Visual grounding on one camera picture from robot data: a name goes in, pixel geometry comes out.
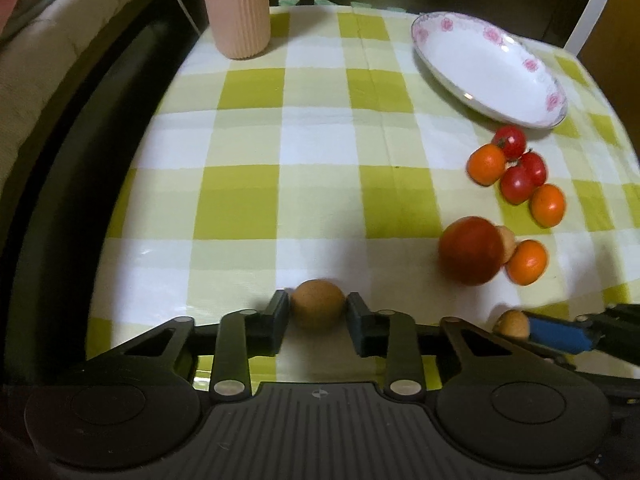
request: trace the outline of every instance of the orange cherry tomato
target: orange cherry tomato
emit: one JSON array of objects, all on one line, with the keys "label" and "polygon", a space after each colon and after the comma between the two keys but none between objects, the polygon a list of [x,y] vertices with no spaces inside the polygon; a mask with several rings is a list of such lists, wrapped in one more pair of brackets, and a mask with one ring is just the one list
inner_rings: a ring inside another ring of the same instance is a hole
[{"label": "orange cherry tomato", "polygon": [[560,223],[566,210],[564,193],[558,186],[543,184],[533,192],[529,209],[533,219],[542,227],[554,227]]},{"label": "orange cherry tomato", "polygon": [[513,283],[525,286],[542,276],[548,261],[549,256],[543,244],[537,240],[524,240],[518,244],[504,267]]},{"label": "orange cherry tomato", "polygon": [[485,144],[475,150],[466,163],[466,172],[480,186],[490,186],[503,174],[507,159],[494,144]]}]

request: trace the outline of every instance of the tablecloth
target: tablecloth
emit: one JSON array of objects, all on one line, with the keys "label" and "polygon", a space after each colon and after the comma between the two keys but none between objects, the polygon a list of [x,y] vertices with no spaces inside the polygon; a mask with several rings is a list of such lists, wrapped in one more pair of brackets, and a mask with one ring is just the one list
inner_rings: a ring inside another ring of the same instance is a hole
[{"label": "tablecloth", "polygon": [[[465,174],[498,124],[457,101],[414,53],[402,12],[274,7],[270,46],[220,55],[207,31],[184,61],[126,177],[95,280],[93,356],[175,316],[215,323],[262,308],[278,288],[327,278],[372,310],[418,323],[460,316],[486,328],[507,308],[573,318],[640,302],[640,170],[625,130],[571,54],[523,40],[570,101],[553,132],[527,132],[564,191],[567,212],[540,228],[527,204]],[[483,216],[550,253],[544,275],[516,286],[501,271],[478,287],[445,282],[438,237]],[[206,382],[203,361],[199,373]],[[591,353],[578,364],[632,368]],[[290,324],[255,381],[375,378],[383,360],[354,354],[344,324]]]}]

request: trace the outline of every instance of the small potato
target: small potato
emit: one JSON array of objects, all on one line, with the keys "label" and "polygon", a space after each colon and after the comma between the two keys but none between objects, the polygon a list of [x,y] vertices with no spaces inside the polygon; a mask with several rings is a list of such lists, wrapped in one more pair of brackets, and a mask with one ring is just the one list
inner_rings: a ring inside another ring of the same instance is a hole
[{"label": "small potato", "polygon": [[496,321],[494,333],[517,339],[528,339],[529,318],[521,310],[507,310]]},{"label": "small potato", "polygon": [[300,328],[326,330],[344,311],[344,294],[326,280],[302,283],[291,295],[291,311]]},{"label": "small potato", "polygon": [[513,231],[504,225],[498,225],[498,231],[502,237],[502,244],[504,246],[504,256],[502,258],[502,264],[511,260],[513,253],[516,251],[516,237]]}]

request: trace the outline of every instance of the pink flower pattern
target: pink flower pattern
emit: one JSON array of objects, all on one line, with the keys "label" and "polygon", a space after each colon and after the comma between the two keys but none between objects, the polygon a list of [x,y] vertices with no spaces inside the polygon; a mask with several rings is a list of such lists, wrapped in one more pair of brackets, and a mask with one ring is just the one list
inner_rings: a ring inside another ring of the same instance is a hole
[{"label": "pink flower pattern", "polygon": [[535,59],[527,59],[522,64],[529,72],[535,72],[538,69],[538,62]]},{"label": "pink flower pattern", "polygon": [[560,94],[555,92],[546,96],[546,111],[550,112],[560,104]]},{"label": "pink flower pattern", "polygon": [[442,30],[444,30],[445,32],[449,32],[450,30],[453,30],[453,22],[449,18],[443,18],[442,22],[440,23],[440,26],[442,27]]},{"label": "pink flower pattern", "polygon": [[502,37],[500,35],[500,32],[495,30],[493,27],[485,27],[482,35],[486,40],[489,40],[496,45],[502,44]]},{"label": "pink flower pattern", "polygon": [[429,31],[426,28],[420,28],[415,35],[417,36],[419,43],[424,43],[429,37]]}]

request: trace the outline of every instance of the metal pin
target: metal pin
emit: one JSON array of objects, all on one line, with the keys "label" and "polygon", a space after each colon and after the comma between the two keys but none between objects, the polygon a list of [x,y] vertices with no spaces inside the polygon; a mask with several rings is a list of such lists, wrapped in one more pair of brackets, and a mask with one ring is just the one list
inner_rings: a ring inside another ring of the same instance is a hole
[{"label": "metal pin", "polygon": [[389,389],[397,395],[410,397],[419,394],[422,387],[411,379],[400,379],[392,382]]},{"label": "metal pin", "polygon": [[236,381],[235,379],[227,379],[216,383],[213,386],[213,390],[219,395],[232,397],[244,392],[244,384],[240,381]]}]

